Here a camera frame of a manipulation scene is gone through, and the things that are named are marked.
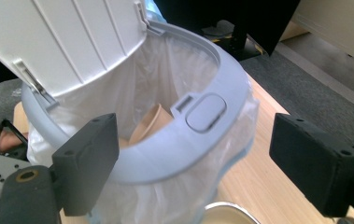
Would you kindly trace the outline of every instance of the white plastic bag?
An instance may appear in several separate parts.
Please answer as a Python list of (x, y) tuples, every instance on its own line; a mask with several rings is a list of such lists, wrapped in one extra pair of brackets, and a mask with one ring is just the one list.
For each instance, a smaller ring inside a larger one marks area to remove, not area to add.
[[(115, 112), (120, 137), (128, 139), (153, 105), (170, 108), (187, 92), (202, 91), (217, 68), (214, 59), (195, 46), (171, 36), (149, 35), (132, 57), (109, 74), (58, 96), (60, 105), (50, 116), (73, 135), (90, 119)], [(248, 153), (257, 110), (258, 102), (249, 94), (225, 137), (183, 173), (145, 185), (108, 181), (95, 208), (96, 218), (102, 224), (198, 222), (224, 172)], [(31, 163), (51, 165), (55, 149), (32, 125), (29, 139)]]

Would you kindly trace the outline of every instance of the floor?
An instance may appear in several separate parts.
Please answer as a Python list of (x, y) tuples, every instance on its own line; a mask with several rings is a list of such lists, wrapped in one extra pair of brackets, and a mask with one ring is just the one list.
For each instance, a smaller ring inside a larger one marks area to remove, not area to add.
[(353, 57), (312, 34), (282, 41), (276, 51), (354, 104)]

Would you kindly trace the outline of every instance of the lid hinge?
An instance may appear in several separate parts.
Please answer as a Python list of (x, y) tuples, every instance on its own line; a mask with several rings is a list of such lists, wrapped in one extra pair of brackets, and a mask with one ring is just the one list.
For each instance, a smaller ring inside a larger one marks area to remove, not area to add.
[(140, 17), (142, 30), (146, 31), (149, 27), (149, 21), (147, 19), (145, 7), (142, 6), (140, 1), (135, 2), (135, 10), (137, 15)]
[(21, 79), (25, 83), (27, 83), (34, 91), (43, 96), (49, 103), (54, 103), (55, 100), (46, 92), (43, 86), (39, 83), (39, 81), (34, 77), (31, 71), (27, 68), (22, 59), (18, 59), (13, 62), (16, 68), (19, 70), (21, 74)]

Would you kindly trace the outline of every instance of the open lid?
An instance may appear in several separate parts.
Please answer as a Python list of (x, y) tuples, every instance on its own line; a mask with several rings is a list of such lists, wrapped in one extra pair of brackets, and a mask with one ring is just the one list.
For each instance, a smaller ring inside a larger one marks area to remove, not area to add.
[(0, 0), (0, 61), (52, 96), (122, 63), (146, 38), (145, 0)]

